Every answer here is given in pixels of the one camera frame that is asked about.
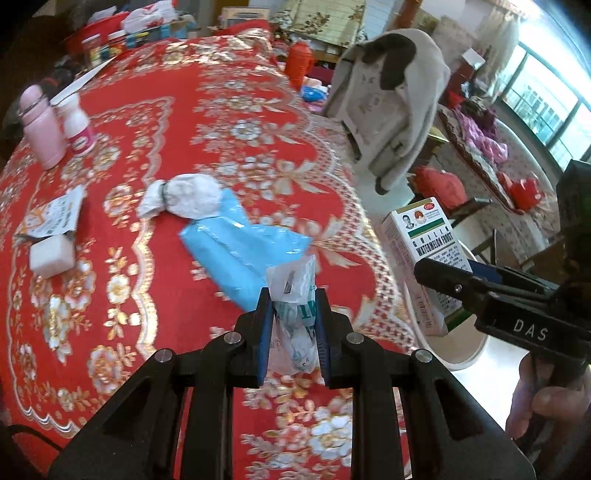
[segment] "pink thermos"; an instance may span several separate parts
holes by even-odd
[[[39,85],[31,85],[21,95],[20,117],[25,137],[43,169],[55,167],[66,155],[67,143]]]

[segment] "pink label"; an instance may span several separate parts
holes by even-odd
[[[72,146],[74,154],[84,153],[92,148],[94,144],[95,133],[92,131],[90,125],[70,139],[70,145]]]

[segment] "white foam cube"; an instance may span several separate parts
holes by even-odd
[[[31,245],[29,267],[41,278],[50,278],[74,267],[74,243],[65,235],[53,235]]]

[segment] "silver bolt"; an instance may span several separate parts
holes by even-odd
[[[433,355],[431,354],[431,352],[429,350],[417,350],[416,353],[414,354],[414,356],[417,357],[417,360],[419,362],[422,362],[424,364],[427,364],[431,360],[433,360]]]
[[[363,335],[358,332],[351,332],[347,334],[347,341],[354,345],[359,345],[363,342]]]
[[[168,362],[173,357],[173,351],[169,348],[162,348],[154,354],[154,359],[161,364]]]
[[[228,332],[226,335],[223,336],[223,341],[233,345],[234,343],[238,343],[242,340],[242,335],[238,332]]]

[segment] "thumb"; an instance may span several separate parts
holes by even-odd
[[[543,417],[574,423],[580,421],[589,406],[585,390],[545,387],[536,393],[532,402],[535,413]]]

